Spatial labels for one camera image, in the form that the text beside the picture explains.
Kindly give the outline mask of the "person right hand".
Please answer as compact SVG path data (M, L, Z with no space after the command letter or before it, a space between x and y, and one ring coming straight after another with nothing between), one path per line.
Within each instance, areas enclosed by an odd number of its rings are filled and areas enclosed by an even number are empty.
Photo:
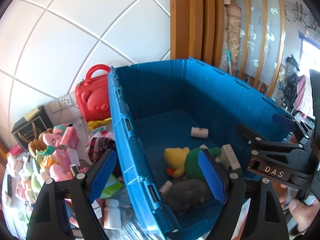
M289 211L297 222L293 235L301 235L315 219L319 211L319 201L316 199L311 206L308 206L297 199L293 199L289 203Z

